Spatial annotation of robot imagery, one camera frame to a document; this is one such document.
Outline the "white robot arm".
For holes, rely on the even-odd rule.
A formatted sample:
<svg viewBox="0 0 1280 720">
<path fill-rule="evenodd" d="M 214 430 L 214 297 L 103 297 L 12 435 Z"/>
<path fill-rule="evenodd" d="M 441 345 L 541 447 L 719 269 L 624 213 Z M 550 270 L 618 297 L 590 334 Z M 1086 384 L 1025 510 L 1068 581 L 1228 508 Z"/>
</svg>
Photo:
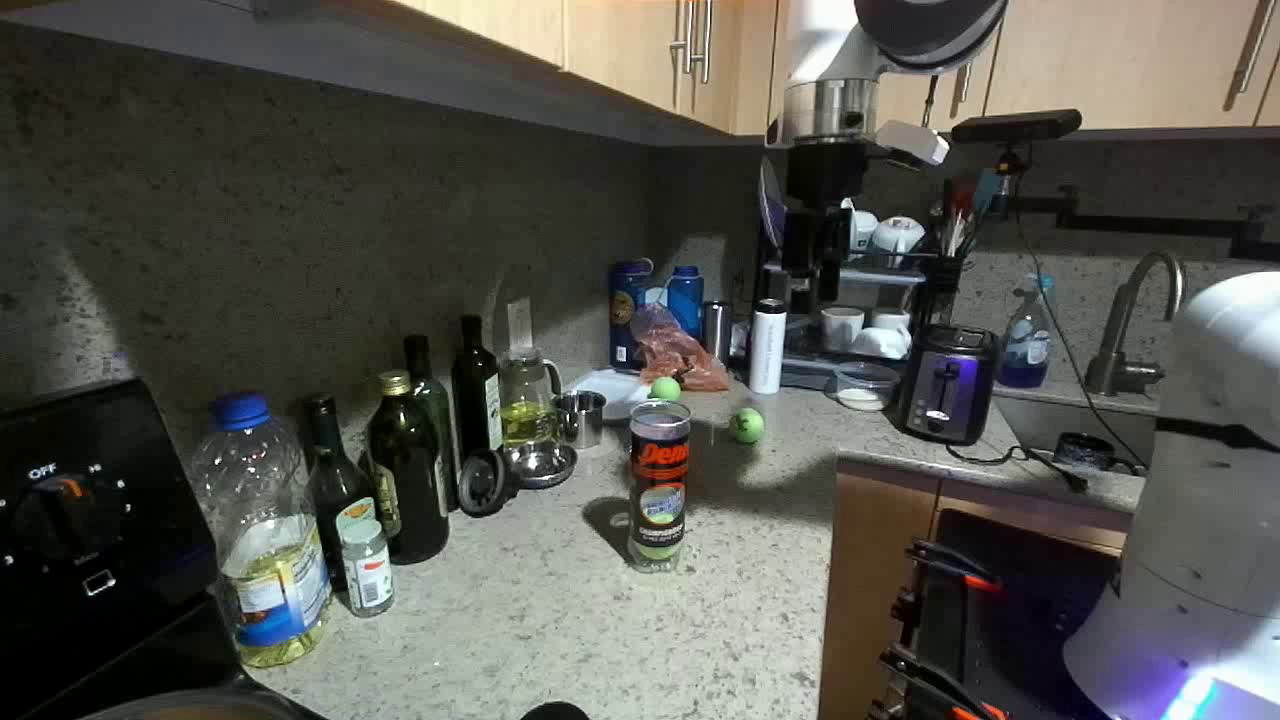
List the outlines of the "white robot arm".
<svg viewBox="0 0 1280 720">
<path fill-rule="evenodd" d="M 1107 720 L 1280 720 L 1280 270 L 1173 322 L 1121 573 L 1063 640 Z"/>
</svg>

